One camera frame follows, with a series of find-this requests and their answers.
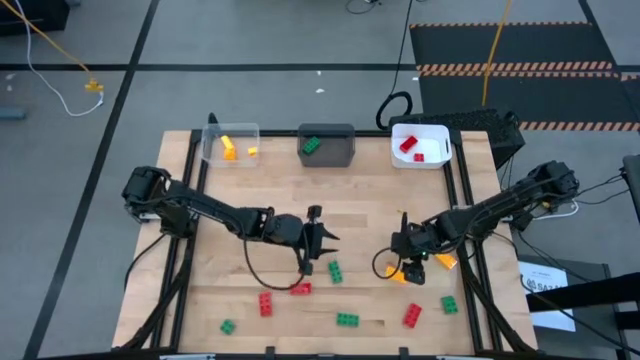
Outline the black hazard-striped mat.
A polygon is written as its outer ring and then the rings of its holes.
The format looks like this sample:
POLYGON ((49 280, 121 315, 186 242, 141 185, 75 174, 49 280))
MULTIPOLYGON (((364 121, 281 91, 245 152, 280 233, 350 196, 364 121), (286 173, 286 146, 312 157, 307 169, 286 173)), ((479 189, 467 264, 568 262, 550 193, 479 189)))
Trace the black hazard-striped mat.
POLYGON ((420 71, 607 71, 614 60, 588 22, 412 24, 420 71))
POLYGON ((623 79, 611 72, 426 72, 425 112, 511 111, 522 130, 640 132, 623 79))

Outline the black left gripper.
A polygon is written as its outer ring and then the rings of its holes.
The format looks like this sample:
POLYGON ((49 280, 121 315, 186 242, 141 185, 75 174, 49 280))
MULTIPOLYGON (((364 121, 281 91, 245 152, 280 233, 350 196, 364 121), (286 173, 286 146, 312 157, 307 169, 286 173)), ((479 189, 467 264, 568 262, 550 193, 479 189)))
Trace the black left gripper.
POLYGON ((338 252, 338 249, 322 248, 321 240, 329 238, 338 240, 338 237, 329 232, 324 225, 321 226, 318 219, 322 213, 320 205, 312 205, 307 210, 307 221, 300 217, 294 217, 294 224, 300 228, 297 236, 294 252, 298 263, 298 273, 301 275, 311 275, 313 273, 313 260, 318 260, 322 255, 338 252))

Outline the black storage box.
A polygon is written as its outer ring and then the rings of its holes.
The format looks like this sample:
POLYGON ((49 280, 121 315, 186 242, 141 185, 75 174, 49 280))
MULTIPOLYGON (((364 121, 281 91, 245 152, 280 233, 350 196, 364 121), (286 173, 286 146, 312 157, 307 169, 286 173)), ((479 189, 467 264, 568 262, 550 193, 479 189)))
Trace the black storage box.
MULTIPOLYGON (((19 10, 17 1, 27 19, 43 32, 65 29, 70 12, 66 0, 7 0, 19 10)), ((24 22, 0 2, 0 37, 25 34, 24 22)))

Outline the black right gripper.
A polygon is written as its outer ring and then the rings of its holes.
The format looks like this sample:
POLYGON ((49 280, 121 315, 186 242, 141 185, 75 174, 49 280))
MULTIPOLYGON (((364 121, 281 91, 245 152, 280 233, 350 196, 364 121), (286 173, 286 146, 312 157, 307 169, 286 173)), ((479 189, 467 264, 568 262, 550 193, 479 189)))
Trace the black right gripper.
POLYGON ((400 259, 413 259, 403 263, 404 279, 416 285, 425 284, 424 266, 421 260, 429 256, 427 251, 426 228, 422 224, 410 222, 408 213, 401 216, 400 230, 391 235, 391 251, 400 259))

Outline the white plastic bin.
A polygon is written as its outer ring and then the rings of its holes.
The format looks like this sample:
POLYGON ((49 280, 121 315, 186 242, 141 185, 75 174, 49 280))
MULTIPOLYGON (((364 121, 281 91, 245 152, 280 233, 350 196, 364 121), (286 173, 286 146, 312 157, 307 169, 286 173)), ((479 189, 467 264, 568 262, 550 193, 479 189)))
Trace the white plastic bin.
POLYGON ((391 162, 395 168, 438 169, 452 158, 449 129, 443 125, 395 124, 391 129, 391 162), (399 145, 409 136, 418 143, 406 154, 399 145), (424 155, 423 162, 413 160, 415 153, 424 155))

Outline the black metal beam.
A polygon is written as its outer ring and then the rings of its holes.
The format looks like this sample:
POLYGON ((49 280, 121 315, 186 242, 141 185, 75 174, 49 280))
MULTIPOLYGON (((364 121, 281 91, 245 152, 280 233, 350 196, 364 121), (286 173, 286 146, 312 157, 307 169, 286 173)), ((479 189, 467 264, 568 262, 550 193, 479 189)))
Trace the black metal beam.
POLYGON ((531 312, 638 302, 640 301, 640 272, 553 290, 531 292, 526 298, 531 312))

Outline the clear plastic bin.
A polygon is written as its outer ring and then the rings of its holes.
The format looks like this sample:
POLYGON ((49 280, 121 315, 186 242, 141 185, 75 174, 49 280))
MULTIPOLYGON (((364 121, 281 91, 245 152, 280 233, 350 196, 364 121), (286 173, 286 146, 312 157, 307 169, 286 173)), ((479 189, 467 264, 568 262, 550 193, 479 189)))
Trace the clear plastic bin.
POLYGON ((216 123, 208 124, 202 130, 201 158, 210 167, 255 167, 259 160, 260 131, 255 123, 216 123), (223 159, 224 146, 220 137, 227 135, 233 142, 237 160, 225 161, 223 159), (257 147, 258 153, 251 157, 248 154, 250 147, 257 147))

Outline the grey plastic bin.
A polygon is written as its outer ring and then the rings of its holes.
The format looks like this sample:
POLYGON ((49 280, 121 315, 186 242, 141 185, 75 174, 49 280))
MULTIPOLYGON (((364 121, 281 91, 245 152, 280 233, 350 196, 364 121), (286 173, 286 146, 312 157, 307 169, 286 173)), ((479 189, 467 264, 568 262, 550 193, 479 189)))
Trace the grey plastic bin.
POLYGON ((355 129, 350 124, 302 124, 298 128, 297 152, 304 167, 349 167, 355 155, 355 129), (311 137, 318 137, 321 146, 313 154, 305 155, 302 146, 311 137))

